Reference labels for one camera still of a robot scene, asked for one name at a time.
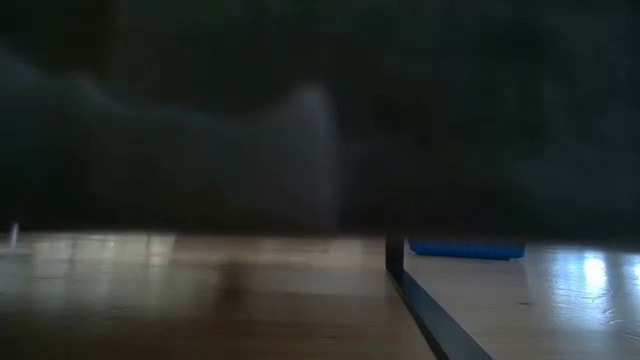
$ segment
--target blue container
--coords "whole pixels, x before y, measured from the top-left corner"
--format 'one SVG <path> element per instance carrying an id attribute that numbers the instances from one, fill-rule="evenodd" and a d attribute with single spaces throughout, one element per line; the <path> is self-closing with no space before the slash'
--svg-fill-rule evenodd
<path id="1" fill-rule="evenodd" d="M 462 242 L 434 240 L 409 240 L 409 247 L 418 255 L 467 257 L 478 259 L 509 260 L 524 256 L 525 244 L 473 245 Z"/>

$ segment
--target blurry object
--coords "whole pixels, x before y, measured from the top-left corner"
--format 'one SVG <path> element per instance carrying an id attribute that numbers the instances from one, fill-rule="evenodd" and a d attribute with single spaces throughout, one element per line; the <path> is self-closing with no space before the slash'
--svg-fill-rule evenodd
<path id="1" fill-rule="evenodd" d="M 524 244 L 481 244 L 474 240 L 466 242 L 447 239 L 438 241 L 435 239 L 409 240 L 409 247 L 418 255 L 467 257 L 478 259 L 509 260 L 524 256 Z"/>
<path id="2" fill-rule="evenodd" d="M 292 89 L 249 126 L 119 102 L 3 48 L 0 71 L 3 214 L 27 227 L 335 231 L 334 115 L 320 86 Z"/>
<path id="3" fill-rule="evenodd" d="M 9 247 L 11 250 L 15 250 L 18 246 L 18 236 L 20 236 L 20 224 L 15 222 L 11 224 L 11 230 L 9 231 Z"/>

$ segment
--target dark background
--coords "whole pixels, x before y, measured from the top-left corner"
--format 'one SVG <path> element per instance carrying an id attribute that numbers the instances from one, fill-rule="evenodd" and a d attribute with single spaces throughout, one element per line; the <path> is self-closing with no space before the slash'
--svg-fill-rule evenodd
<path id="1" fill-rule="evenodd" d="M 244 114 L 296 83 L 323 83 L 338 108 L 345 231 L 640 232 L 632 2 L 0 6 L 11 48 L 54 73 L 126 84 L 133 97 Z M 68 179 L 59 188 L 77 192 Z M 64 199 L 69 209 L 82 201 Z M 62 218 L 118 225 L 100 210 Z"/>

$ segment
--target black metal frame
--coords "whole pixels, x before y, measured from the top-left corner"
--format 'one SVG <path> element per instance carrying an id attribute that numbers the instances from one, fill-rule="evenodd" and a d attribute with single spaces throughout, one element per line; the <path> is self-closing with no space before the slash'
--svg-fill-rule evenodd
<path id="1" fill-rule="evenodd" d="M 385 240 L 387 272 L 438 360 L 491 360 L 480 345 L 404 269 L 405 239 Z"/>

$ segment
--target table surface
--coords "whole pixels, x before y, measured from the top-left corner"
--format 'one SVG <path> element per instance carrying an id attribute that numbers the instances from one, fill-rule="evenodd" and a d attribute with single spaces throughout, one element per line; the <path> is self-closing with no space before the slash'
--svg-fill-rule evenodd
<path id="1" fill-rule="evenodd" d="M 382 242 L 21 234 L 0 247 L 18 359 L 430 359 Z"/>
<path id="2" fill-rule="evenodd" d="M 533 245 L 517 261 L 407 255 L 406 268 L 495 360 L 640 354 L 640 253 Z"/>

